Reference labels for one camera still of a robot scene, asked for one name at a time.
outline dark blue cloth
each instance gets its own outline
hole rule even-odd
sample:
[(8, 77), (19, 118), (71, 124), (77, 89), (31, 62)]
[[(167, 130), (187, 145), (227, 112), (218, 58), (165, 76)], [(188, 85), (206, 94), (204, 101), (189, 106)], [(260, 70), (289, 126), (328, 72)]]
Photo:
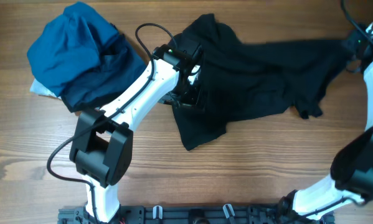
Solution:
[(109, 103), (146, 68), (125, 37), (82, 2), (48, 23), (27, 57), (35, 79), (71, 112)]

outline black cord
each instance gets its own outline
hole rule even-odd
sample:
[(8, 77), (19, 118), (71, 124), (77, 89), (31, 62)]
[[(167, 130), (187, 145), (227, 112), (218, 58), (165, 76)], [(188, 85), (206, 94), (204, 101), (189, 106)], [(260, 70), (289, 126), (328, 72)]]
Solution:
[(142, 24), (140, 25), (138, 28), (136, 28), (135, 30), (135, 37), (136, 37), (136, 40), (139, 42), (139, 44), (142, 46), (143, 50), (148, 54), (148, 57), (150, 59), (150, 62), (151, 62), (151, 73), (150, 73), (150, 76), (148, 77), (148, 80), (146, 81), (146, 83), (142, 86), (142, 88), (137, 92), (135, 93), (135, 95), (133, 95), (123, 106), (121, 106), (120, 108), (118, 108), (116, 110), (116, 112), (114, 112), (112, 115), (110, 115), (109, 117), (107, 117), (106, 119), (104, 119), (103, 121), (100, 121), (98, 122), (97, 124), (94, 124), (93, 126), (90, 126), (89, 128), (86, 128), (84, 129), (83, 131), (79, 132), (77, 135), (74, 135), (72, 136), (71, 138), (69, 138), (68, 140), (64, 141), (60, 146), (58, 146), (53, 152), (52, 154), (49, 156), (48, 158), (48, 161), (47, 161), (47, 170), (48, 172), (60, 179), (60, 180), (66, 180), (66, 181), (71, 181), (71, 182), (78, 182), (78, 183), (84, 183), (84, 184), (87, 184), (90, 188), (90, 191), (91, 191), (91, 198), (92, 198), (92, 210), (93, 210), (93, 216), (94, 216), (94, 219), (95, 219), (95, 223), (96, 224), (100, 224), (99, 222), (99, 219), (98, 219), (98, 215), (97, 215), (97, 211), (96, 211), (96, 202), (95, 202), (95, 191), (94, 191), (94, 186), (91, 182), (89, 181), (86, 181), (86, 180), (83, 180), (83, 179), (75, 179), (75, 178), (70, 178), (70, 177), (64, 177), (64, 176), (61, 176), (61, 175), (58, 175), (56, 174), (53, 170), (52, 170), (52, 161), (54, 159), (54, 157), (59, 153), (60, 150), (62, 150), (68, 143), (74, 141), (75, 139), (78, 139), (79, 137), (81, 137), (82, 135), (84, 135), (85, 133), (89, 132), (89, 131), (92, 131), (93, 129), (96, 129), (102, 125), (104, 125), (105, 123), (109, 122), (112, 118), (114, 118), (115, 116), (117, 116), (118, 114), (120, 114), (121, 112), (123, 112), (123, 110), (133, 101), (135, 100), (136, 97), (138, 97), (142, 91), (149, 85), (150, 81), (153, 80), (153, 76), (154, 76), (154, 69), (155, 69), (155, 65), (154, 65), (154, 60), (153, 60), (153, 56), (151, 55), (150, 51), (148, 50), (148, 48), (143, 44), (143, 42), (141, 41), (141, 39), (139, 38), (138, 36), (138, 31), (140, 30), (140, 28), (144, 27), (144, 26), (155, 26), (155, 27), (158, 27), (158, 28), (161, 28), (162, 30), (164, 30), (165, 32), (167, 32), (167, 34), (171, 37), (171, 40), (174, 42), (174, 45), (175, 45), (175, 48), (177, 48), (177, 43), (174, 39), (174, 36), (167, 30), (165, 29), (163, 26), (161, 25), (158, 25), (158, 24), (153, 24), (153, 23), (146, 23), (146, 24)]
[(330, 208), (333, 208), (334, 206), (339, 205), (340, 203), (343, 203), (343, 202), (345, 202), (346, 200), (350, 200), (350, 201), (352, 201), (352, 202), (353, 202), (356, 206), (358, 206), (358, 207), (363, 207), (363, 206), (365, 206), (365, 203), (359, 203), (359, 202), (357, 202), (357, 201), (356, 201), (355, 199), (353, 199), (353, 198), (350, 198), (350, 197), (343, 197), (343, 198), (341, 198), (340, 200), (338, 200), (337, 202), (331, 203), (330, 205), (328, 205), (328, 206), (326, 206), (326, 207), (323, 207), (323, 208), (321, 208), (321, 209), (315, 210), (314, 212), (309, 212), (308, 214), (302, 215), (302, 216), (300, 216), (300, 217), (298, 217), (298, 218), (295, 218), (294, 220), (290, 220), (290, 221), (284, 222), (284, 223), (282, 223), (282, 224), (294, 223), (294, 222), (297, 222), (297, 221), (299, 221), (299, 220), (301, 220), (301, 219), (303, 219), (303, 218), (310, 217), (311, 215), (316, 215), (316, 214), (318, 214), (318, 213), (321, 213), (321, 212), (324, 212), (324, 211), (326, 211), (326, 210), (329, 210)]
[(372, 37), (369, 36), (368, 33), (366, 33), (366, 31), (363, 31), (358, 23), (355, 22), (355, 20), (349, 15), (349, 13), (347, 12), (346, 10), (346, 7), (345, 7), (345, 3), (344, 3), (344, 0), (340, 0), (340, 5), (341, 5), (341, 9), (342, 11), (344, 12), (344, 15), (346, 17), (346, 19), (352, 24), (354, 25), (354, 27), (361, 33), (363, 34), (364, 37), (366, 37), (366, 39), (373, 45), (373, 39)]

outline wooden floor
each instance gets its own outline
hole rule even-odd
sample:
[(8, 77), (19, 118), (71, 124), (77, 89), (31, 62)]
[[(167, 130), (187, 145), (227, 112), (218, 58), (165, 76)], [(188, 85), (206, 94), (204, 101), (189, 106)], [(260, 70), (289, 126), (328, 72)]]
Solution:
[[(0, 4), (0, 223), (56, 223), (57, 210), (82, 205), (82, 184), (56, 180), (49, 154), (75, 129), (77, 117), (59, 100), (29, 93), (33, 76), (26, 52), (67, 0)], [(155, 22), (173, 34), (213, 12), (243, 42), (343, 38), (350, 24), (336, 0), (126, 1), (90, 3), (131, 41), (138, 25)], [(358, 21), (373, 19), (373, 1), (350, 0)], [(167, 35), (145, 28), (150, 50)], [(302, 120), (284, 114), (230, 123), (227, 134), (187, 152), (170, 107), (156, 105), (134, 136), (133, 160), (120, 180), (123, 205), (202, 205), (276, 202), (323, 178), (338, 150), (363, 132), (366, 87), (362, 75), (342, 73), (321, 103), (324, 115)], [(78, 177), (66, 147), (54, 169)], [(373, 223), (373, 202), (336, 211), (338, 224)]]

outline black fabric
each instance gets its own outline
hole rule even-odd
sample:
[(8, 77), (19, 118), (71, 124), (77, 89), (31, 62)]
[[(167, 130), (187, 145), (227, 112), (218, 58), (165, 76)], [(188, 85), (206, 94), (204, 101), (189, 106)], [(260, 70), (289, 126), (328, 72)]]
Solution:
[(233, 30), (202, 15), (182, 32), (204, 50), (199, 81), (204, 113), (173, 106), (187, 150), (218, 138), (229, 121), (283, 113), (295, 106), (303, 119), (322, 115), (318, 103), (351, 57), (341, 40), (243, 44)]

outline blue fabric bundle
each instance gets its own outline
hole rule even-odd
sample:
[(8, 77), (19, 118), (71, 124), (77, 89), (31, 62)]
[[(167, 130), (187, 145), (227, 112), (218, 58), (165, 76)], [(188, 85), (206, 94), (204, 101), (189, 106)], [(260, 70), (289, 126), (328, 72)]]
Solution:
[(71, 112), (109, 103), (146, 68), (125, 37), (82, 2), (48, 23), (27, 57), (35, 79)]

